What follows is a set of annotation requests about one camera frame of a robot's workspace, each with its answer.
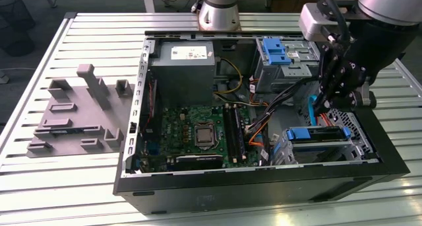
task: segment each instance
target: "open computer tower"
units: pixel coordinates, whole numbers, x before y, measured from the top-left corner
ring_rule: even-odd
[[[368,107],[312,123],[319,51],[300,35],[145,37],[113,186],[141,213],[338,200],[408,173]]]

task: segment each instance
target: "motherboard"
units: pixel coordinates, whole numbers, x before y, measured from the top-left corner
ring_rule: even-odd
[[[227,131],[235,126],[228,113],[236,115],[239,130]],[[149,172],[256,166],[257,150],[243,140],[249,122],[241,105],[165,108],[160,141],[145,147]]]

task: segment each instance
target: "table surface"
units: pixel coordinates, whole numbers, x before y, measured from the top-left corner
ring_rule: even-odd
[[[245,31],[299,31],[297,14],[240,15]],[[144,216],[112,195],[117,153],[25,157],[50,97],[52,78],[84,85],[76,66],[92,63],[105,84],[136,80],[145,30],[197,30],[188,13],[77,14],[64,19],[0,135],[0,225],[420,225],[422,89],[399,61],[371,86],[376,117],[411,173],[336,202]]]

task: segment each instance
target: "expansion slot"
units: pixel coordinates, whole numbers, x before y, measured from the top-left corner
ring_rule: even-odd
[[[239,163],[245,159],[240,114],[236,105],[225,105],[223,108],[223,120],[227,140],[228,159]]]

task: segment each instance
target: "green circuit board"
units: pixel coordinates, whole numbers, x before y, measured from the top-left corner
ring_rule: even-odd
[[[249,124],[249,113],[245,106],[239,107],[240,122]],[[163,110],[161,139],[159,142],[159,156],[152,156],[149,163],[153,172],[165,171],[163,156],[183,154],[216,154],[223,156],[223,168],[252,167],[257,164],[256,148],[248,148],[245,140],[247,160],[232,163],[228,160],[225,143],[223,107],[183,107]],[[215,145],[203,150],[195,146],[195,125],[208,125],[213,129]]]

